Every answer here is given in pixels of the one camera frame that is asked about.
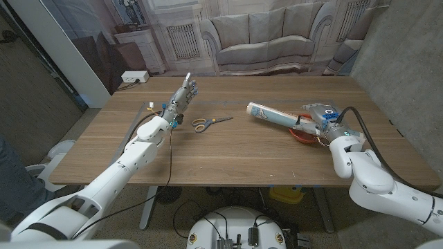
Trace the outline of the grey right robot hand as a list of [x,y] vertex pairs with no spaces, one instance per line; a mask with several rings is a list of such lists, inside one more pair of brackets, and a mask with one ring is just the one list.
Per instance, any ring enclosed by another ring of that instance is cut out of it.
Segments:
[[323,133],[323,136],[329,142],[346,135],[347,129],[342,124],[337,123],[339,113],[331,105],[306,104],[302,106],[302,109],[309,112],[312,120],[316,123],[316,128]]

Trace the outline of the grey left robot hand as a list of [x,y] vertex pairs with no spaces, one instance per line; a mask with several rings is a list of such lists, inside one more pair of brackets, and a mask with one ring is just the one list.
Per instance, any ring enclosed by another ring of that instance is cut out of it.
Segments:
[[161,117],[168,121],[171,125],[174,124],[176,118],[183,114],[188,108],[191,100],[198,94],[196,81],[191,80],[191,73],[187,73],[183,84],[171,96],[166,108],[163,110]]

